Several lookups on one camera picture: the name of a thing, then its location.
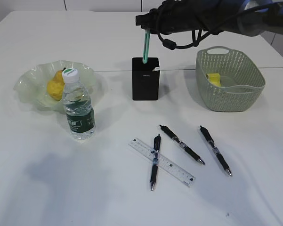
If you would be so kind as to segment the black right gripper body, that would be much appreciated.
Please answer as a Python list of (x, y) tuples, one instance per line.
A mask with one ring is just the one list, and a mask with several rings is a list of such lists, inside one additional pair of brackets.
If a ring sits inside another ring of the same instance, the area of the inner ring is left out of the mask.
[(208, 31), (217, 24), (221, 0), (165, 0), (158, 8), (136, 16), (136, 26), (151, 34)]

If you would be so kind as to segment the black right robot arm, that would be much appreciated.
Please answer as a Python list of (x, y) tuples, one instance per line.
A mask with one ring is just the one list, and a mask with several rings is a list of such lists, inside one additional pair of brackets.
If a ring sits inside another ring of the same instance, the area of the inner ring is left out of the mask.
[(135, 21), (152, 34), (202, 29), (214, 34), (257, 36), (269, 31), (283, 35), (283, 0), (166, 0)]

